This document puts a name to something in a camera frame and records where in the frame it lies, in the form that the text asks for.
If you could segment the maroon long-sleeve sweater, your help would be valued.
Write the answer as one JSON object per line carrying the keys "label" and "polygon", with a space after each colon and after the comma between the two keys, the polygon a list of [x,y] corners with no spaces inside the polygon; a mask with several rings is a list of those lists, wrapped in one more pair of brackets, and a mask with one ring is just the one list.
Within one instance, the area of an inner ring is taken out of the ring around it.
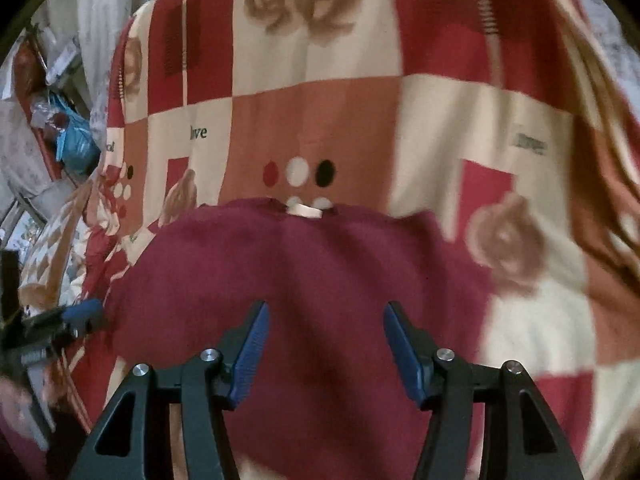
{"label": "maroon long-sleeve sweater", "polygon": [[408,479],[426,416],[407,398],[383,332],[396,300],[411,321],[472,358],[489,272],[431,214],[394,219],[337,206],[319,219],[274,200],[201,207],[160,230],[105,301],[115,352],[176,365],[270,311],[248,398],[227,428],[244,477]]}

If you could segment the brown white checkered blanket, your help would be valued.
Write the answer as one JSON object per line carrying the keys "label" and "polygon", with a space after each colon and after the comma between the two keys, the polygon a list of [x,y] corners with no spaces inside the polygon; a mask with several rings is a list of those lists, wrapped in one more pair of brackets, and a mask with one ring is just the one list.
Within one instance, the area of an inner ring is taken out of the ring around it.
{"label": "brown white checkered blanket", "polygon": [[63,286],[70,284],[66,270],[72,261],[78,224],[91,191],[91,180],[76,188],[43,228],[27,255],[22,267],[18,300],[30,315],[67,304],[62,299]]}

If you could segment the red wooden chair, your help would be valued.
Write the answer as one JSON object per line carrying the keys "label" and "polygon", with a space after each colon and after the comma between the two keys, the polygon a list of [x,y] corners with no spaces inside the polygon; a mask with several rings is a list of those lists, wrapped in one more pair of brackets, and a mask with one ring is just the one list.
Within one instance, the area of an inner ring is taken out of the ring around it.
{"label": "red wooden chair", "polygon": [[26,34],[17,41],[17,54],[13,59],[12,75],[14,92],[20,104],[27,125],[35,136],[44,166],[53,181],[61,180],[63,165],[55,159],[53,143],[47,139],[41,120],[32,124],[35,108],[47,97],[46,69],[44,68],[38,41],[32,34]]}

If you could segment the red cream patchwork blanket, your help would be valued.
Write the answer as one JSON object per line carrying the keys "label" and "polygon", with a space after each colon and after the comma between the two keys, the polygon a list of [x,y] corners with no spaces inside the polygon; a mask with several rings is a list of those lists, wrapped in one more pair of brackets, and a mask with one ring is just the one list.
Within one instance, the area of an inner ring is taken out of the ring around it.
{"label": "red cream patchwork blanket", "polygon": [[[115,50],[82,289],[161,229],[274,200],[431,214],[486,268],[465,358],[520,361],[589,479],[639,474],[639,123],[578,0],[152,0]],[[91,428],[129,363],[70,355]]]}

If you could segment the blue plastic bag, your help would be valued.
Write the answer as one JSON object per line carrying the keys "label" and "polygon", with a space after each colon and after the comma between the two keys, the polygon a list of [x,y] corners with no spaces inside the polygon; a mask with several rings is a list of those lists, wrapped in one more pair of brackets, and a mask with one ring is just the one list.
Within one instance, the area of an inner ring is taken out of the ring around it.
{"label": "blue plastic bag", "polygon": [[65,117],[55,141],[55,159],[75,174],[88,176],[98,166],[101,154],[93,141],[88,120],[79,115],[62,94],[50,92],[49,104]]}

